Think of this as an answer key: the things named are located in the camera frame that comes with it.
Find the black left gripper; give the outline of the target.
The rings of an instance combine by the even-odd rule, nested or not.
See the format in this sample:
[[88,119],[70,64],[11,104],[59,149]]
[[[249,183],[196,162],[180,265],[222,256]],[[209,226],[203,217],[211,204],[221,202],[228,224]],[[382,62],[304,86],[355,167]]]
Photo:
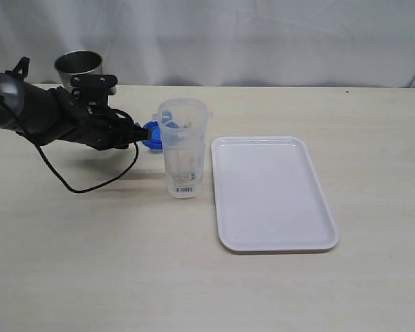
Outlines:
[[74,142],[104,151],[156,139],[155,127],[133,125],[108,107],[90,107],[62,87],[52,88],[51,95],[57,99],[59,111],[59,119],[51,127],[52,141]]

